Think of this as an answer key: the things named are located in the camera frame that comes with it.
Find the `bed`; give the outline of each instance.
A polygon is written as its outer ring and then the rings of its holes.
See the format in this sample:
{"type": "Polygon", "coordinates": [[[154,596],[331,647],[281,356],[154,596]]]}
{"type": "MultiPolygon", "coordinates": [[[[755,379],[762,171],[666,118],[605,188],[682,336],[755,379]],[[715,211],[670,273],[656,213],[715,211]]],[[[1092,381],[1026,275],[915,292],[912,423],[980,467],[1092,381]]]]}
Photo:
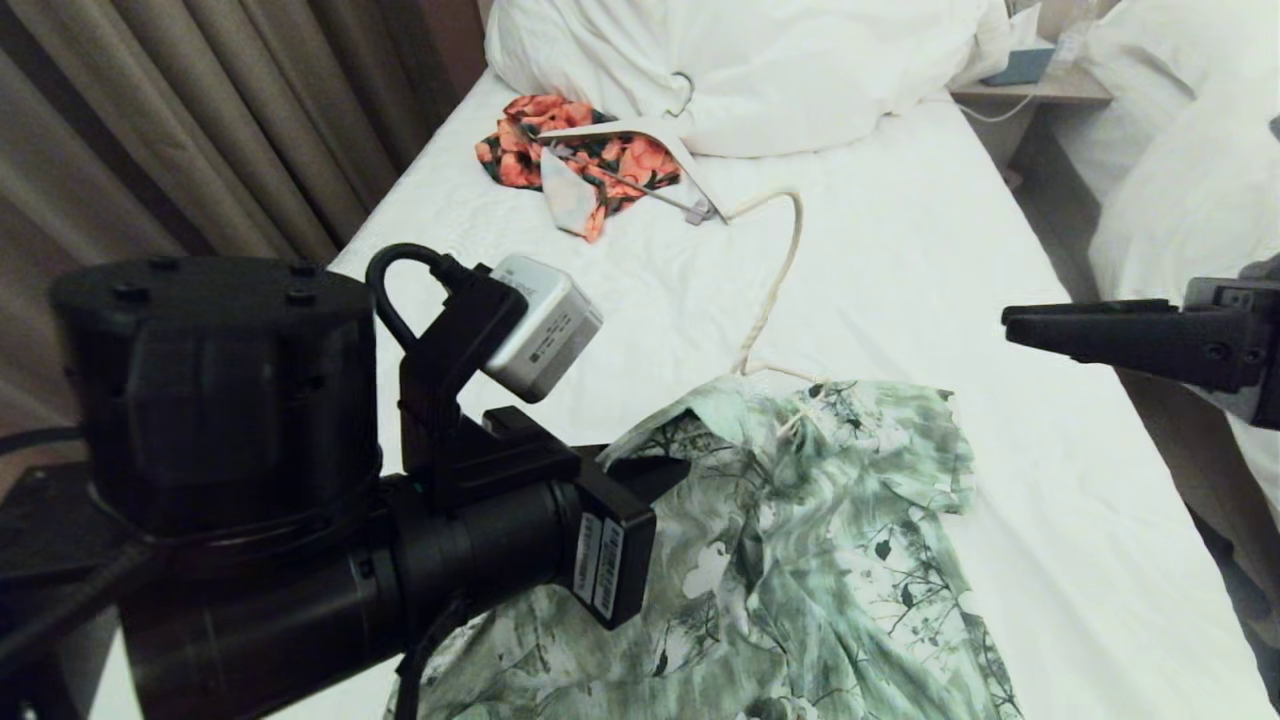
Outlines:
{"type": "MultiPolygon", "coordinates": [[[[516,95],[486,72],[332,269],[358,278],[380,247],[419,242],[467,264],[524,254],[567,270],[605,323],[556,391],[525,406],[477,377],[461,401],[470,414],[521,406],[568,443],[609,442],[727,372],[786,254],[791,210],[694,227],[641,200],[588,245],[552,225],[541,195],[497,186],[476,161],[516,95]]],[[[968,123],[932,100],[823,151],[699,159],[731,201],[804,196],[799,254],[754,356],[957,393],[979,479],[974,507],[946,529],[1027,717],[1274,717],[1221,578],[1114,373],[1004,341],[1004,306],[1066,293],[968,123]]],[[[444,293],[402,265],[390,295],[422,328],[444,293]]],[[[401,352],[384,328],[378,342],[394,471],[401,352]]],[[[119,643],[113,659],[104,717],[129,706],[119,643]]],[[[379,715],[393,665],[279,716],[379,715]]]]}

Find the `pillow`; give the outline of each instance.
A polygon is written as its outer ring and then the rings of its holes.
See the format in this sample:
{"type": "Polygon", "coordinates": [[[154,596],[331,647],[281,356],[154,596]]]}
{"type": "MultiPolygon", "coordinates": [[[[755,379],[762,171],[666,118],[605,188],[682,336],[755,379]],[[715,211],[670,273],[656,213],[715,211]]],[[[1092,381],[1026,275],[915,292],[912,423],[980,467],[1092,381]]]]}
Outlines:
{"type": "Polygon", "coordinates": [[[1216,77],[1276,64],[1280,0],[1124,0],[1088,45],[1147,54],[1198,96],[1216,77]]]}
{"type": "Polygon", "coordinates": [[[1007,33],[992,5],[1004,3],[499,0],[485,53],[517,92],[672,118],[694,152],[781,155],[845,145],[942,90],[980,20],[984,47],[1007,33]]]}
{"type": "Polygon", "coordinates": [[[992,0],[978,19],[969,63],[951,78],[947,87],[964,87],[1005,72],[1009,67],[1009,54],[1012,51],[1014,36],[1009,26],[1009,8],[1005,0],[992,0]]]}
{"type": "Polygon", "coordinates": [[[1096,40],[1089,36],[1080,64],[1115,100],[1101,110],[1053,108],[1051,127],[1084,183],[1105,202],[1196,95],[1151,55],[1096,40]]]}
{"type": "Polygon", "coordinates": [[[1105,300],[1169,297],[1280,252],[1280,72],[1219,78],[1103,204],[1089,263],[1105,300]]]}

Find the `barcode label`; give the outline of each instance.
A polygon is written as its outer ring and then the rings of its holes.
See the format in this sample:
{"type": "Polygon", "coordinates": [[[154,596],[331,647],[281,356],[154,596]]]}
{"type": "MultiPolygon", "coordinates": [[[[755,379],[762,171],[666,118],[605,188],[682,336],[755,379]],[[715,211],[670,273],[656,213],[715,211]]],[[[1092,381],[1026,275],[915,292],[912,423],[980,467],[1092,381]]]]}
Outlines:
{"type": "Polygon", "coordinates": [[[604,521],[604,543],[600,547],[600,568],[596,570],[595,609],[607,619],[613,619],[613,593],[618,589],[618,565],[622,564],[622,525],[604,521]]]}
{"type": "Polygon", "coordinates": [[[573,562],[573,593],[582,602],[591,602],[595,589],[595,564],[600,561],[600,519],[582,514],[577,528],[577,560],[573,562]]]}

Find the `label sticker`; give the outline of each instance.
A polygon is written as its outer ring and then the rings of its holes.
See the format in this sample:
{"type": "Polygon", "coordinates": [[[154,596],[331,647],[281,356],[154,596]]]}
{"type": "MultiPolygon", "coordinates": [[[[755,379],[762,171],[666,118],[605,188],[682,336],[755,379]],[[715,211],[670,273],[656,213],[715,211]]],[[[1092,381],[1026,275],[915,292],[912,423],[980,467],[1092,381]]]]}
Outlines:
{"type": "Polygon", "coordinates": [[[595,565],[600,561],[600,519],[582,514],[577,528],[577,560],[573,562],[573,594],[591,603],[595,589],[595,565]]]}
{"type": "Polygon", "coordinates": [[[564,340],[562,336],[564,334],[564,331],[568,329],[570,322],[572,322],[572,319],[573,316],[570,315],[568,313],[561,313],[559,315],[556,315],[550,320],[547,320],[547,324],[544,324],[541,329],[543,338],[538,342],[538,346],[534,347],[534,351],[529,355],[529,361],[536,365],[539,360],[547,357],[547,355],[554,351],[556,346],[562,340],[564,340]]]}
{"type": "Polygon", "coordinates": [[[613,593],[618,589],[618,568],[622,564],[622,525],[604,521],[604,542],[600,547],[600,566],[596,570],[595,609],[613,619],[613,593]]]}

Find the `beige curtain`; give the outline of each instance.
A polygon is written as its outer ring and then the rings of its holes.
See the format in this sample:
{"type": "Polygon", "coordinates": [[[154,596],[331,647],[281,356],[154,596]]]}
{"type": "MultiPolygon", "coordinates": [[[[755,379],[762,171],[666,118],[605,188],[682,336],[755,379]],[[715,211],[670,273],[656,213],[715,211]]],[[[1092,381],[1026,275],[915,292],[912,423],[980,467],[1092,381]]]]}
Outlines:
{"type": "Polygon", "coordinates": [[[74,421],[59,273],[333,258],[457,102],[429,27],[416,0],[0,0],[0,434],[74,421]]]}

